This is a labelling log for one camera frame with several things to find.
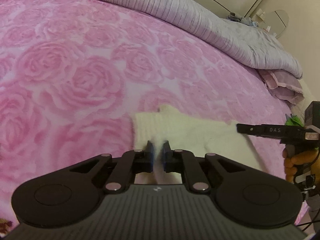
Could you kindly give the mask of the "pink rose bed blanket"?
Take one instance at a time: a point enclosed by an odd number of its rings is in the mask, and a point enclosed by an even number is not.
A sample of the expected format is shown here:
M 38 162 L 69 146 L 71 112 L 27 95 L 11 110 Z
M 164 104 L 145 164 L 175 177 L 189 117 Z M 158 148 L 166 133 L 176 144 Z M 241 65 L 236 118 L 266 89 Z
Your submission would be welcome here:
M 1 0 L 1 218 L 23 182 L 133 148 L 131 115 L 168 104 L 225 122 L 290 112 L 257 71 L 157 18 L 97 0 Z

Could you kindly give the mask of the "green knitted sweater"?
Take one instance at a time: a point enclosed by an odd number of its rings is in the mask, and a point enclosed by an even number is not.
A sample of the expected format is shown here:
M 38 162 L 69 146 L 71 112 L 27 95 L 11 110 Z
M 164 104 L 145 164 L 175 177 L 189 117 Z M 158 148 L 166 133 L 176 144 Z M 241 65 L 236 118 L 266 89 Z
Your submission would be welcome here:
M 286 121 L 285 121 L 286 126 L 298 126 L 298 127 L 303 127 L 304 123 L 300 118 L 296 115 L 286 115 Z

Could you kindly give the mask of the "cream knitted sweater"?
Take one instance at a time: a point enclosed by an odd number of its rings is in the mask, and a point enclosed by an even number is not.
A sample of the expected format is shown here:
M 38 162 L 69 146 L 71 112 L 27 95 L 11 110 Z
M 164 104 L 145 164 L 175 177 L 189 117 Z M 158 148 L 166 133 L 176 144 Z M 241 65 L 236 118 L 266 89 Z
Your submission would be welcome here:
M 236 131 L 236 121 L 225 123 L 195 118 L 181 113 L 170 105 L 161 105 L 157 112 L 140 112 L 131 116 L 134 129 L 134 148 L 141 150 L 148 141 L 153 143 L 154 167 L 151 173 L 136 175 L 136 184 L 180 184 L 177 172 L 165 173 L 162 164 L 162 145 L 188 150 L 197 157 L 217 153 L 257 170 L 265 167 L 248 136 Z

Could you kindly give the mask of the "grey striped duvet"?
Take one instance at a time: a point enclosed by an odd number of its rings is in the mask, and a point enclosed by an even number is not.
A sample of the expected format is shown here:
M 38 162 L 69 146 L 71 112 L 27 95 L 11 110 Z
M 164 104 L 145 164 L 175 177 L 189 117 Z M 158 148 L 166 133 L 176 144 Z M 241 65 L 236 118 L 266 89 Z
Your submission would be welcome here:
M 170 23 L 255 69 L 282 69 L 298 79 L 299 62 L 266 31 L 219 18 L 193 0 L 99 0 Z

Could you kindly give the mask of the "cream padded headboard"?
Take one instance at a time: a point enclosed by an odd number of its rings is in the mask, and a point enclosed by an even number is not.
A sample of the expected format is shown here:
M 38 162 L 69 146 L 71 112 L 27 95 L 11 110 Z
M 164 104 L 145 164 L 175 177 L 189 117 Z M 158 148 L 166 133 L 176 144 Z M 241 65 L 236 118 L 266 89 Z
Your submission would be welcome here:
M 302 122 L 304 122 L 305 110 L 308 108 L 310 103 L 313 101 L 318 101 L 318 99 L 316 99 L 316 97 L 311 93 L 303 79 L 298 81 L 302 87 L 304 99 L 298 104 L 291 106 L 291 112 L 293 115 L 298 116 Z

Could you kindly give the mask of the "oval vanity mirror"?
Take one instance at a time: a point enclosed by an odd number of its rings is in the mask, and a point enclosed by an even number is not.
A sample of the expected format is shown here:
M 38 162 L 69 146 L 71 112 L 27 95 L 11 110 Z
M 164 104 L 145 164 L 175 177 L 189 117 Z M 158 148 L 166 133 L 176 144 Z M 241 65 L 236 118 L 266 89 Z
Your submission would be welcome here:
M 275 38 L 280 38 L 289 24 L 289 15 L 285 10 L 275 10 L 269 12 L 264 17 L 261 28 Z

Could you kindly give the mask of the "mauve pillow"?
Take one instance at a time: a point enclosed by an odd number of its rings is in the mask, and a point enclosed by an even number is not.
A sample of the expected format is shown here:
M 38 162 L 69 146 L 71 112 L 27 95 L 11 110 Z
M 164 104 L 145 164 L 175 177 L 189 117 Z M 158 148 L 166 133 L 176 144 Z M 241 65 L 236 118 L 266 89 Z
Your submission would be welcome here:
M 289 72 L 284 70 L 258 70 L 269 92 L 280 100 L 292 105 L 304 99 L 303 90 L 299 81 Z

